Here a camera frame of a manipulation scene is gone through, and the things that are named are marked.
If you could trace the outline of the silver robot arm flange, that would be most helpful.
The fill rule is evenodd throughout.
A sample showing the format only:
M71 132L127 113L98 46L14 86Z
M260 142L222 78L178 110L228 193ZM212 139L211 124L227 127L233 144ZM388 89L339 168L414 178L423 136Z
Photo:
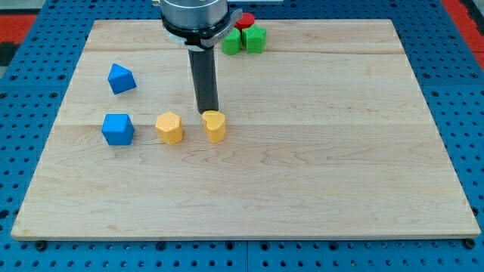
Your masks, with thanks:
M167 38L191 51L206 51L222 42L243 16L227 0L159 0Z

